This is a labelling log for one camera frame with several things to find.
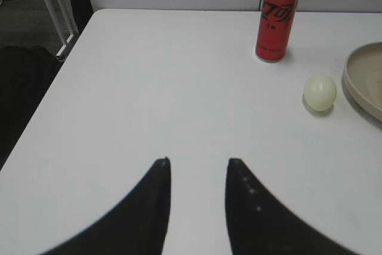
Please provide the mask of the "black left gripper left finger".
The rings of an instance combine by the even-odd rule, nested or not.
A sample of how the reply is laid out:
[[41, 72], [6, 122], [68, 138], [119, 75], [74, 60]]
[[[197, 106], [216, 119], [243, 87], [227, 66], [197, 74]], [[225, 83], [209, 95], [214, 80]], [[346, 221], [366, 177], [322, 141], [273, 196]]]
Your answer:
[[171, 208], [171, 164], [157, 159], [116, 206], [47, 254], [161, 254]]

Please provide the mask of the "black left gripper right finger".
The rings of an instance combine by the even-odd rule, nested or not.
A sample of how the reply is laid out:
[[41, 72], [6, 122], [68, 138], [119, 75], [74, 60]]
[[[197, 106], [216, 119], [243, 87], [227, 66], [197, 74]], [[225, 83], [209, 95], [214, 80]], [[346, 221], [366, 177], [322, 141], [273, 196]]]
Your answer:
[[233, 254], [352, 254], [273, 196], [239, 158], [229, 159], [226, 226]]

